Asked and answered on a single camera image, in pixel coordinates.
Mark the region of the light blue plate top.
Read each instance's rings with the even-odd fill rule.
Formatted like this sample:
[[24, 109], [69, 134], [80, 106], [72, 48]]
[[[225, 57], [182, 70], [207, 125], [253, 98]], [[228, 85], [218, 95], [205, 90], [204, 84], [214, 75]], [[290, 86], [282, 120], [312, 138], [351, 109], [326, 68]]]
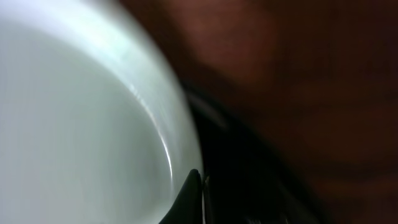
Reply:
[[1, 2], [1, 223], [159, 223], [203, 175], [183, 91], [116, 1]]

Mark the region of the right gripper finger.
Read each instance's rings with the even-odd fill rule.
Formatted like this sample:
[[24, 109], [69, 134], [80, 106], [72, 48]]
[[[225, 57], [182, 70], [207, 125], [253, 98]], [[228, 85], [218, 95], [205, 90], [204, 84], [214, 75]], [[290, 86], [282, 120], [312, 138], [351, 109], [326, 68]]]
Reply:
[[202, 186], [200, 173], [192, 169], [174, 204], [159, 224], [202, 224]]

